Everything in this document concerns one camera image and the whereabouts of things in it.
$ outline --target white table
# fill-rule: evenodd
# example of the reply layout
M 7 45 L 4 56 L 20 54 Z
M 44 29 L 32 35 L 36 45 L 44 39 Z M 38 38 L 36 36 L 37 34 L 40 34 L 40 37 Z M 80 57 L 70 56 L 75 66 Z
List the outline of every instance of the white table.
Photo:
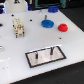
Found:
M 41 21 L 47 19 L 54 22 L 54 27 L 47 29 Z M 25 36 L 16 38 L 13 29 L 13 18 L 21 18 L 25 26 Z M 84 60 L 84 32 L 71 22 L 63 13 L 48 13 L 48 10 L 30 11 L 0 15 L 0 84 L 8 84 L 42 74 L 54 69 L 68 66 Z M 58 31 L 58 26 L 66 23 L 67 32 Z M 67 59 L 30 68 L 25 53 L 31 50 L 59 45 Z

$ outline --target black border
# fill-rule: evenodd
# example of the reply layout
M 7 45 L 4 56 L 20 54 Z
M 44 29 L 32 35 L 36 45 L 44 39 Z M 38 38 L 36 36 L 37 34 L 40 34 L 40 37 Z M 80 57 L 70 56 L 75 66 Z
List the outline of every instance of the black border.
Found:
M 64 58 L 60 58 L 60 59 L 57 59 L 57 60 L 52 60 L 52 61 L 45 62 L 45 63 L 42 63 L 42 64 L 34 65 L 34 66 L 31 65 L 27 54 L 32 53 L 32 52 L 36 52 L 36 51 L 32 51 L 32 52 L 25 53 L 30 68 L 34 68 L 34 67 L 41 66 L 41 65 L 44 65 L 44 64 L 47 64 L 47 63 L 51 63 L 51 62 L 55 62 L 55 61 L 59 61 L 59 60 L 66 59 L 66 56 L 65 56 L 65 54 L 62 52 L 62 50 L 60 49 L 60 47 L 59 47 L 59 46 L 55 46 L 55 47 L 58 47 L 58 49 L 60 50 L 60 52 L 61 52 L 61 54 L 64 56 Z

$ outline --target red object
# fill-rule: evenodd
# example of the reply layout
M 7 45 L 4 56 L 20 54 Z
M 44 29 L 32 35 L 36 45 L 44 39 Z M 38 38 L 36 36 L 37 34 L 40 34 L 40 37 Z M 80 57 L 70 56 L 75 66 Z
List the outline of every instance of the red object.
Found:
M 66 24 L 60 24 L 58 26 L 58 30 L 61 31 L 61 32 L 66 32 L 68 30 L 68 27 Z

